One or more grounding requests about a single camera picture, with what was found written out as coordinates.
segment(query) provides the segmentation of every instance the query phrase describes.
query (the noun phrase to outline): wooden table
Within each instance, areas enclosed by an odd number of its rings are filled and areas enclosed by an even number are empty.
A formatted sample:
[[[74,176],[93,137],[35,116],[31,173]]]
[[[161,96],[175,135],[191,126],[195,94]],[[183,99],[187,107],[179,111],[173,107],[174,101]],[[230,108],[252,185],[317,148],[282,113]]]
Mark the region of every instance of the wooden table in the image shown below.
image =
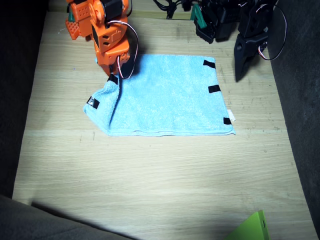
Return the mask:
[[[216,58],[236,135],[109,137],[83,113],[106,75],[93,42],[46,16],[13,198],[142,240],[222,240],[263,209],[272,239],[317,239],[270,62],[235,82],[229,41],[186,20],[130,18],[143,53]]]

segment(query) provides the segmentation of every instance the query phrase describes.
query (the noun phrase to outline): towel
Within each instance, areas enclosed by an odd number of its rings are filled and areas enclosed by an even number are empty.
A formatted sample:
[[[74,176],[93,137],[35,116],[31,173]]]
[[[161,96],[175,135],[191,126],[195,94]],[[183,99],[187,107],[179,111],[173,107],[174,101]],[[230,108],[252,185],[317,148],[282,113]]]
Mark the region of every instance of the towel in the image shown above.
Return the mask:
[[[235,134],[215,62],[204,56],[141,55],[138,72],[108,80],[83,110],[110,136]]]

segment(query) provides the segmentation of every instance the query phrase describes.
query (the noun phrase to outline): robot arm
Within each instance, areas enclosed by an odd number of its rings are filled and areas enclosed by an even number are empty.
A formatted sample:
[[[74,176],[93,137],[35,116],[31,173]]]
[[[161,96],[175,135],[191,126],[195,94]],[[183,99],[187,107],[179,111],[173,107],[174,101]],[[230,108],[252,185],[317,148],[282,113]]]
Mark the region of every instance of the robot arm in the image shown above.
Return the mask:
[[[138,41],[136,31],[128,24],[127,11],[129,8],[129,0],[87,0],[80,4],[76,4],[75,2],[76,0],[73,0],[73,2],[70,3],[75,18],[74,22],[78,25],[78,31],[82,33],[82,35],[79,35],[85,37],[82,30],[84,24],[81,24],[81,21],[84,21],[81,18],[83,16],[82,14],[85,15],[85,29],[90,30],[88,32],[94,42],[98,65],[108,76],[119,73],[122,78],[129,78],[133,72],[134,63],[131,74],[128,77],[124,77],[121,72],[121,66],[130,58],[130,46],[128,37],[126,36],[127,28],[133,30]],[[82,11],[81,17],[80,14],[74,14],[74,9],[78,9],[79,5],[83,5],[84,9],[80,9]],[[71,32],[69,28],[68,31],[71,38],[75,39],[73,32]],[[136,61],[137,53],[138,42],[133,62]]]

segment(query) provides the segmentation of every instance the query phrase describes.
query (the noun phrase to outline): wire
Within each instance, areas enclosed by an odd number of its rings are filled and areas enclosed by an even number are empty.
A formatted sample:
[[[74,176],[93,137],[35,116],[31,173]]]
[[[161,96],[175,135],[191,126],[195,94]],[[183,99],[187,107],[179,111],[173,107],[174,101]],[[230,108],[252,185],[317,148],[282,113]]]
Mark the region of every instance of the wire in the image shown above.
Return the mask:
[[[171,19],[173,14],[174,14],[174,12],[175,12],[175,10],[177,9],[177,6],[179,4],[182,4],[181,0],[177,0],[176,2],[173,2],[172,0],[166,0],[169,3],[168,6],[165,6],[165,5],[161,4],[157,0],[153,0],[153,1],[158,6],[159,9],[161,9],[162,11],[165,11],[167,13],[165,19]]]
[[[130,9],[130,12],[126,15],[127,17],[129,17],[130,15],[131,15],[131,13],[132,13],[132,0],[131,0],[131,9]]]
[[[133,60],[133,66],[132,66],[132,70],[131,70],[131,73],[128,77],[124,77],[122,72],[121,72],[121,67],[120,67],[120,63],[119,63],[119,59],[120,59],[120,56],[118,56],[116,58],[116,66],[118,68],[118,71],[119,71],[119,74],[121,76],[122,79],[129,79],[132,75],[132,73],[134,72],[134,69],[135,69],[135,64],[136,64],[136,58],[137,58],[137,55],[138,55],[138,47],[139,47],[139,37],[138,37],[138,34],[136,32],[136,30],[127,22],[124,22],[124,21],[118,21],[118,20],[112,20],[112,21],[109,21],[107,24],[122,24],[122,25],[126,25],[127,27],[129,27],[135,34],[135,37],[136,37],[136,50],[135,50],[135,55],[134,55],[134,60]]]
[[[278,8],[278,9],[281,11],[281,13],[282,13],[283,19],[284,19],[284,22],[285,22],[285,31],[284,31],[283,44],[282,44],[282,47],[281,47],[280,51],[278,52],[278,54],[277,54],[275,57],[272,57],[272,58],[269,58],[269,59],[268,59],[268,58],[262,53],[262,51],[261,51],[261,49],[260,49],[261,45],[258,47],[258,53],[259,53],[259,55],[260,55],[264,60],[272,61],[272,60],[275,60],[277,57],[279,57],[279,55],[282,53],[282,50],[283,50],[284,47],[285,47],[285,43],[286,43],[286,39],[287,39],[287,34],[288,34],[288,21],[287,21],[287,18],[286,18],[286,15],[285,15],[284,11],[283,11],[278,5],[271,4],[271,3],[262,4],[262,5],[255,11],[255,13],[257,14],[258,11],[259,11],[260,9],[262,9],[262,8],[263,8],[264,6],[266,6],[266,5],[272,5],[272,6],[276,7],[276,8]]]

